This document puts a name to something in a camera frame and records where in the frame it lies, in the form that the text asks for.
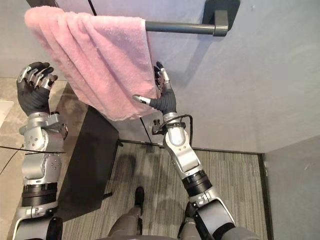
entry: black cable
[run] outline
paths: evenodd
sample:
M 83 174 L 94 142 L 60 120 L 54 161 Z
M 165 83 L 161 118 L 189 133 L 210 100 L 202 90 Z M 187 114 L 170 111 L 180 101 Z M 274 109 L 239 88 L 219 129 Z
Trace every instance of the black cable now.
M 64 151 L 37 151 L 37 150 L 21 149 L 21 148 L 10 147 L 10 146 L 0 146 L 0 148 L 12 149 L 12 150 L 20 150 L 20 151 L 24 151 L 24 152 L 43 153 L 43 154 L 65 154 Z
M 148 138 L 149 138 L 150 143 L 152 144 L 151 138 L 150 138 L 149 133 L 148 133 L 148 131 L 147 131 L 147 129 L 146 129 L 145 123 L 144 123 L 144 121 L 142 120 L 142 117 L 140 117 L 140 121 L 141 121 L 141 123 L 142 123 L 142 125 L 143 125 L 143 127 L 144 127 L 145 133 L 147 134 L 147 136 L 148 136 Z
M 5 168 L 7 167 L 7 165 L 10 163 L 11 159 L 16 155 L 16 153 L 21 150 L 24 147 L 24 145 L 22 144 L 20 148 L 16 148 L 16 151 L 14 152 L 14 154 L 9 158 L 8 162 L 4 165 L 4 167 L 2 168 L 0 175 L 3 173 L 3 171 L 5 170 Z
M 92 10 L 93 15 L 97 16 L 96 10 L 94 8 L 94 5 L 92 4 L 91 0 L 88 0 L 90 8 Z
M 175 116 L 175 117 L 171 118 L 170 120 L 165 121 L 164 123 L 162 123 L 160 125 L 159 129 L 161 129 L 164 125 L 170 123 L 173 120 L 180 119 L 180 122 L 181 122 L 182 119 L 186 118 L 186 117 L 188 117 L 190 119 L 190 141 L 189 142 L 190 142 L 190 146 L 192 146 L 192 138 L 193 138 L 193 135 L 194 135 L 194 119 L 190 114 Z

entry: floor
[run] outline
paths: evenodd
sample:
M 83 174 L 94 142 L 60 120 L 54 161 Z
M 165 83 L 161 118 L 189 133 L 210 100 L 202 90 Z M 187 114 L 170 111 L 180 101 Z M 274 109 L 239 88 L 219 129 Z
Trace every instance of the floor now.
M 0 101 L 13 102 L 13 106 L 0 128 L 0 145 L 20 148 L 24 142 L 24 137 L 19 134 L 19 128 L 27 123 L 28 118 L 18 103 L 16 79 L 0 78 L 0 89 Z M 55 82 L 50 92 L 49 105 L 51 111 L 57 110 L 64 116 L 69 126 L 68 138 L 64 143 L 66 154 L 62 157 L 62 169 L 58 183 L 58 190 L 60 190 L 87 112 L 87 106 L 78 101 L 66 81 L 59 80 Z M 0 148 L 1 171 L 14 153 L 15 150 Z M 16 208 L 20 204 L 22 193 L 23 175 L 21 165 L 24 154 L 23 151 L 18 151 L 0 175 L 0 240 L 10 238 L 10 234 L 12 234 L 12 220 Z
M 64 240 L 106 237 L 113 223 L 134 204 L 137 186 L 145 189 L 143 234 L 177 237 L 187 203 L 187 193 L 170 162 L 158 146 L 124 143 L 119 147 L 106 187 L 113 196 L 100 209 L 64 223 Z M 218 188 L 238 226 L 267 239 L 258 156 L 196 151 L 212 184 Z

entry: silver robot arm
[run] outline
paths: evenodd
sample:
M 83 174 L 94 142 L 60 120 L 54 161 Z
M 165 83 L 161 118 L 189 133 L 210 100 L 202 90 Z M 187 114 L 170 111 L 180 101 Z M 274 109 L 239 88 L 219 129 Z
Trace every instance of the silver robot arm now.
M 252 232 L 235 226 L 232 215 L 210 183 L 199 158 L 190 146 L 188 133 L 184 130 L 181 117 L 176 111 L 176 97 L 165 68 L 157 62 L 154 71 L 156 83 L 163 82 L 161 98 L 152 99 L 140 95 L 132 97 L 163 113 L 164 124 L 152 133 L 164 134 L 163 145 L 170 153 L 175 170 L 189 195 L 189 202 L 193 208 L 192 216 L 201 238 L 258 240 Z
M 61 239 L 62 220 L 54 217 L 58 208 L 57 182 L 67 126 L 59 113 L 50 113 L 49 93 L 58 78 L 48 63 L 34 62 L 17 79 L 17 94 L 27 125 L 24 136 L 26 153 L 22 163 L 23 191 L 21 206 L 15 214 L 14 240 Z

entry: towel rack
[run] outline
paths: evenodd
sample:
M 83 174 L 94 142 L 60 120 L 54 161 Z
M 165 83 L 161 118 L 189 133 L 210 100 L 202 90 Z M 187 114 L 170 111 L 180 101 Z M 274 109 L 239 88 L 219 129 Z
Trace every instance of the towel rack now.
M 202 24 L 146 21 L 145 30 L 224 37 L 232 28 L 239 6 L 240 0 L 207 0 L 204 5 Z

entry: gray carpet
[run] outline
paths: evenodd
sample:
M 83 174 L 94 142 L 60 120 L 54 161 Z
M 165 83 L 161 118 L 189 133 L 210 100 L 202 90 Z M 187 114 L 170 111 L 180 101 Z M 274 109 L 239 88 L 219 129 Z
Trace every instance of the gray carpet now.
M 64 223 L 63 239 L 106 237 L 113 223 L 134 204 L 138 186 L 145 190 L 143 234 L 176 238 L 188 201 L 167 151 L 157 146 L 124 143 L 119 147 L 106 187 L 113 196 L 100 209 Z M 267 239 L 257 155 L 196 151 L 211 183 L 238 226 Z

